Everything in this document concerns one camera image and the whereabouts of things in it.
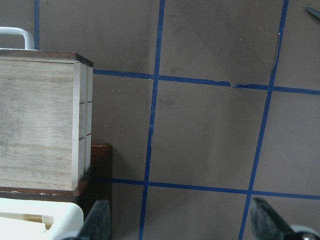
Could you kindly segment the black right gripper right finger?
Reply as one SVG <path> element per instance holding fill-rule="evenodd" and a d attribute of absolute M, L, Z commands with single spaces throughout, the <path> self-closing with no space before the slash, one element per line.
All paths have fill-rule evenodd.
<path fill-rule="evenodd" d="M 310 227 L 289 225 L 261 197 L 254 197 L 250 207 L 251 232 L 257 240 L 318 240 L 320 234 Z"/>

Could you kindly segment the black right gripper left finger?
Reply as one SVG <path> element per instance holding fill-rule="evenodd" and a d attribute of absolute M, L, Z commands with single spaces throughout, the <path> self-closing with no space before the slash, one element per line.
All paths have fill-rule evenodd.
<path fill-rule="evenodd" d="M 97 200 L 87 215 L 78 240 L 109 240 L 111 237 L 111 212 L 108 200 Z"/>

